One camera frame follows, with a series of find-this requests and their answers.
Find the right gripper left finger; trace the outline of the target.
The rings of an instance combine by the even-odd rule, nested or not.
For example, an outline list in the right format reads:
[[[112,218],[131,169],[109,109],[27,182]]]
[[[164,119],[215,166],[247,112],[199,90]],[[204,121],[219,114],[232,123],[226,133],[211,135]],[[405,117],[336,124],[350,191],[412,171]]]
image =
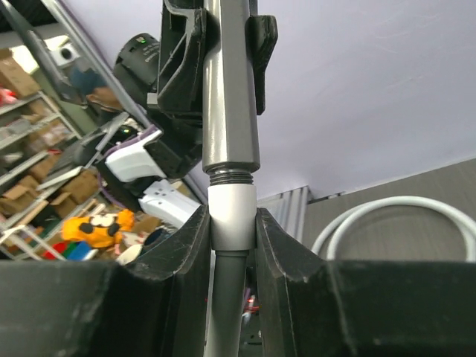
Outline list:
[[[3,356],[201,356],[210,276],[208,209],[122,266],[1,263]]]

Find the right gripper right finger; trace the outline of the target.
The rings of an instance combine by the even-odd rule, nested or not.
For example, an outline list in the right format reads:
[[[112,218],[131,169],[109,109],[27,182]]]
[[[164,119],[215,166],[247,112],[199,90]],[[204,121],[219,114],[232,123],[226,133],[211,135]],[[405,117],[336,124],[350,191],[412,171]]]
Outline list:
[[[473,356],[475,265],[326,261],[257,212],[265,356]]]

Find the grey shower head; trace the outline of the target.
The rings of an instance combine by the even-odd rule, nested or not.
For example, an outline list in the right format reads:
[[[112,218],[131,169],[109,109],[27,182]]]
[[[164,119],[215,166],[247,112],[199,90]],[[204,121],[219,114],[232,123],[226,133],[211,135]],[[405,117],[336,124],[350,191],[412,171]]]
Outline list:
[[[252,184],[260,168],[247,1],[205,1],[209,51],[203,77],[203,170],[210,184]]]

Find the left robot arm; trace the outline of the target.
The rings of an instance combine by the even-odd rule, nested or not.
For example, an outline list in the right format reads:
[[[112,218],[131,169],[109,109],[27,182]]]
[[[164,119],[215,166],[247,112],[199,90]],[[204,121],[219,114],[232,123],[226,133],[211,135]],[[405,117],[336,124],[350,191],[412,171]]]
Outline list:
[[[276,18],[255,1],[165,1],[160,38],[142,33],[124,45],[114,73],[149,126],[98,169],[125,208],[180,228],[198,204],[173,179],[202,164],[211,186],[252,183],[277,39]]]

